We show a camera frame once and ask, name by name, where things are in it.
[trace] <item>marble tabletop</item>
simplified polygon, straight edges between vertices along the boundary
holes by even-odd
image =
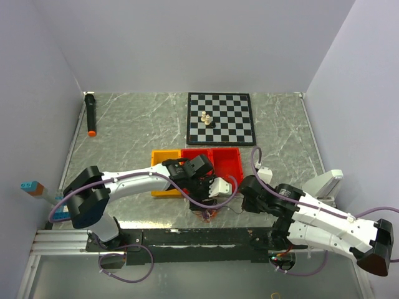
[[[96,93],[97,136],[87,136],[86,117],[67,170],[64,187],[83,169],[97,165],[100,171],[128,171],[149,167],[152,150],[197,148],[186,144],[187,93]],[[296,93],[252,93],[252,112],[262,165],[273,172],[272,186],[288,183],[301,187],[322,174],[319,157],[301,99]],[[251,147],[240,147],[244,175],[251,174]],[[241,212],[242,196],[229,206]],[[106,211],[123,228],[249,227],[271,226],[268,214],[221,209],[209,223],[188,209],[183,198],[152,197],[150,193],[124,197]],[[72,224],[56,224],[71,229]]]

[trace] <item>white chess piece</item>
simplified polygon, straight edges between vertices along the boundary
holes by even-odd
[[[206,112],[205,112],[205,111],[202,111],[201,121],[205,121],[205,120],[206,120],[205,115],[206,115]]]
[[[211,117],[209,116],[209,114],[207,114],[205,116],[205,125],[208,126],[211,123]]]

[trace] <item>gray wall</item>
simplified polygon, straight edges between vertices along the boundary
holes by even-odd
[[[82,90],[307,90],[354,0],[33,0]]]
[[[345,182],[338,207],[354,214],[399,206],[399,2],[357,0],[313,79],[305,100],[327,169]],[[399,217],[393,222],[399,258]],[[398,298],[399,265],[370,275],[376,298]]]
[[[14,298],[49,208],[19,185],[57,187],[82,95],[30,1],[0,2],[0,40],[0,297]]]

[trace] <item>purple cable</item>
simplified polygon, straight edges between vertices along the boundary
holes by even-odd
[[[317,268],[316,270],[312,271],[311,273],[305,273],[305,274],[292,273],[292,272],[288,272],[288,271],[286,272],[286,271],[282,270],[281,268],[277,268],[277,267],[275,267],[275,268],[277,269],[278,272],[281,272],[281,273],[284,273],[284,274],[288,274],[288,275],[292,275],[292,276],[306,277],[306,276],[312,276],[312,275],[318,274],[321,270],[323,270],[325,265],[327,265],[327,261],[328,260],[329,260],[329,252],[325,251],[324,260],[323,260],[322,264],[320,265],[320,267]]]
[[[150,269],[148,270],[147,274],[144,275],[142,278],[137,279],[137,280],[128,280],[128,279],[124,279],[122,277],[116,276],[106,270],[104,270],[103,267],[101,267],[101,261],[105,258],[105,257],[123,257],[124,254],[106,254],[103,255],[102,257],[99,258],[99,267],[100,267],[100,271],[105,273],[106,275],[108,275],[109,277],[112,277],[114,279],[120,280],[121,282],[127,282],[127,283],[137,283],[137,282],[142,282],[144,279],[146,279],[148,276],[150,276],[152,270],[154,269],[154,256],[152,254],[152,252],[150,251],[150,249],[148,249],[148,247],[145,247],[144,245],[140,245],[140,244],[130,244],[130,245],[124,245],[124,246],[119,246],[117,248],[115,248],[116,250],[118,249],[124,249],[124,248],[129,248],[129,247],[140,247],[145,249],[148,254],[150,255],[151,258],[151,266]]]
[[[189,195],[187,195],[179,186],[177,186],[177,184],[176,184],[175,182],[173,182],[170,178],[168,178],[167,176],[164,176],[163,174],[160,174],[160,173],[150,173],[150,172],[146,172],[146,171],[139,172],[139,173],[130,173],[130,174],[125,174],[125,175],[123,175],[123,176],[117,176],[116,178],[105,179],[105,180],[103,180],[103,181],[98,181],[98,182],[94,182],[94,183],[91,183],[91,184],[88,184],[88,185],[84,185],[83,187],[80,187],[80,188],[76,189],[75,191],[72,191],[71,193],[68,193],[68,194],[66,195],[66,197],[64,197],[61,201],[59,201],[58,204],[56,204],[56,205],[54,206],[54,208],[51,210],[51,212],[50,212],[50,214],[49,214],[49,222],[51,222],[51,223],[57,223],[57,222],[64,222],[64,221],[70,220],[70,218],[55,220],[55,219],[53,219],[53,216],[54,216],[56,210],[57,210],[61,205],[65,204],[73,195],[78,194],[78,193],[80,193],[80,192],[82,192],[82,191],[84,191],[84,190],[86,190],[86,189],[93,188],[93,187],[95,187],[95,186],[101,185],[101,184],[112,183],[112,182],[114,182],[115,179],[117,179],[117,180],[119,181],[119,180],[122,180],[122,179],[134,178],[135,176],[158,176],[159,178],[163,178],[163,179],[165,179],[166,181],[168,181],[173,187],[175,187],[176,190],[179,190],[179,192],[181,193],[181,195],[183,195],[187,200],[189,200],[189,201],[192,202],[193,204],[195,204],[195,205],[197,205],[197,206],[199,206],[199,207],[203,207],[203,208],[205,208],[205,209],[209,209],[209,208],[212,208],[212,209],[219,209],[220,207],[225,206],[225,205],[228,204],[231,200],[233,200],[233,198],[235,197],[235,195],[236,195],[236,193],[237,193],[237,191],[238,191],[238,183],[237,183],[237,180],[235,179],[235,177],[229,176],[229,177],[233,180],[234,185],[235,185],[234,192],[232,193],[232,195],[231,195],[226,201],[222,202],[221,204],[216,204],[216,205],[214,205],[214,206],[207,206],[206,204],[201,204],[201,203],[199,203],[199,202],[196,202],[194,199],[192,199],[191,197],[189,197]]]
[[[285,196],[283,196],[283,195],[281,195],[281,194],[278,194],[278,193],[274,192],[272,189],[270,189],[270,188],[262,181],[262,179],[257,175],[257,171],[256,171],[255,164],[254,164],[254,155],[255,155],[255,151],[256,151],[256,150],[259,151],[259,163],[261,162],[262,149],[261,149],[260,147],[258,147],[258,146],[254,146],[254,148],[253,148],[252,151],[251,151],[251,168],[252,168],[252,171],[253,171],[253,173],[254,173],[254,175],[255,175],[255,178],[257,179],[257,181],[261,184],[261,186],[262,186],[264,189],[266,189],[268,192],[270,192],[271,194],[273,194],[274,196],[277,196],[278,198],[280,198],[280,199],[282,199],[282,200],[292,202],[293,204],[301,204],[301,205],[303,205],[303,206],[311,207],[311,208],[316,209],[316,210],[319,209],[319,207],[317,207],[317,206],[313,206],[312,204],[308,204],[308,203],[306,203],[306,202],[297,202],[297,201],[295,201],[295,200],[293,200],[293,199],[291,199],[291,198],[288,198],[288,197],[285,197]],[[321,208],[320,210],[323,211],[323,212],[329,213],[329,214],[331,214],[331,215],[333,215],[333,216],[337,216],[337,217],[339,217],[339,218],[342,218],[342,219],[346,219],[346,218],[347,218],[346,216],[343,216],[343,215],[334,213],[334,212],[332,212],[332,211],[329,211],[329,210],[326,210],[326,209],[323,209],[323,208]],[[399,213],[399,209],[394,208],[394,207],[375,207],[375,208],[373,208],[373,209],[369,209],[369,210],[367,210],[367,211],[364,211],[364,212],[362,212],[362,213],[359,213],[359,214],[357,214],[357,215],[354,215],[354,217],[356,217],[356,218],[361,218],[361,217],[363,217],[363,216],[369,215],[369,214],[374,213],[374,212],[377,212],[377,211],[392,211],[392,212]],[[390,260],[390,262],[391,262],[391,263],[399,263],[399,259],[393,259],[393,260]]]

